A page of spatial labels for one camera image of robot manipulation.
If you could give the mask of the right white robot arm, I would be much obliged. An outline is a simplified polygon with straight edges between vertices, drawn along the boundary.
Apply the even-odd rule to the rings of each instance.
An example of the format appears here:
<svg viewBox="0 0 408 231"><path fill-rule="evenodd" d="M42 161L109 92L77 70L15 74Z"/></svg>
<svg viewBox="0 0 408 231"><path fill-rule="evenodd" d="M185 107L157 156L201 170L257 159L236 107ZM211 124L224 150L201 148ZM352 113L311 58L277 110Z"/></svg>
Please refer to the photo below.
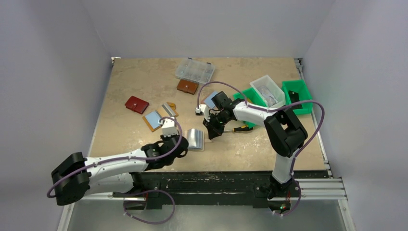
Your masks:
<svg viewBox="0 0 408 231"><path fill-rule="evenodd" d="M232 100L224 92L212 99L217 111L210 113L206 104L196 107L195 113L204 116L203 125L209 139L221 136L230 121L244 121L263 127L276 152L272 182L285 185L293 178L293 160L304 146L308 133L291 108L267 108L249 103L245 99Z"/></svg>

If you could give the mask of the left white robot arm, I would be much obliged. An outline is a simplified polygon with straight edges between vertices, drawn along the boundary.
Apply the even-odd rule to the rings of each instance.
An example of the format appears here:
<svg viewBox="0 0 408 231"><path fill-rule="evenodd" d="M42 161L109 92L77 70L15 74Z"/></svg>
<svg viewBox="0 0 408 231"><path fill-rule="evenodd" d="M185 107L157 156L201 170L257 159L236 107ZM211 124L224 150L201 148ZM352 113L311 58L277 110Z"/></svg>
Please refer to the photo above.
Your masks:
<svg viewBox="0 0 408 231"><path fill-rule="evenodd" d="M132 174L161 169L188 152L189 142L180 135L164 137L129 153L107 157L69 155L51 172L53 197L59 206L96 193L128 193L135 187Z"/></svg>

